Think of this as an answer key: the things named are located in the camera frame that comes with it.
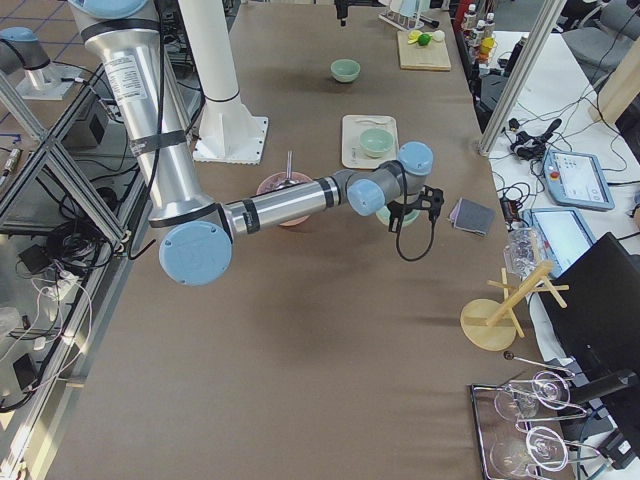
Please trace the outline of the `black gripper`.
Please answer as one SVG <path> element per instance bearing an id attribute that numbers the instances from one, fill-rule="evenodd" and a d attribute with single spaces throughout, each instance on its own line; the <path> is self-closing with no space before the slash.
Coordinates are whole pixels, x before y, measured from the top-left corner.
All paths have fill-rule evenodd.
<path id="1" fill-rule="evenodd" d="M 334 0 L 334 7 L 336 10 L 336 19 L 341 26 L 345 26 L 349 14 L 349 0 Z"/>

